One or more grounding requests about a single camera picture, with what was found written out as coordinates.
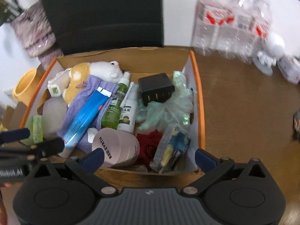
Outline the left hand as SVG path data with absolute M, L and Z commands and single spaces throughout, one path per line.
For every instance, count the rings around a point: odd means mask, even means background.
M 1 188 L 2 187 L 12 187 L 14 185 L 14 183 L 3 183 L 1 184 Z M 1 192 L 1 199 L 0 199 L 0 224 L 1 225 L 7 225 L 7 212 L 6 212 L 6 208 L 3 202 L 3 196 L 2 196 L 2 192 Z

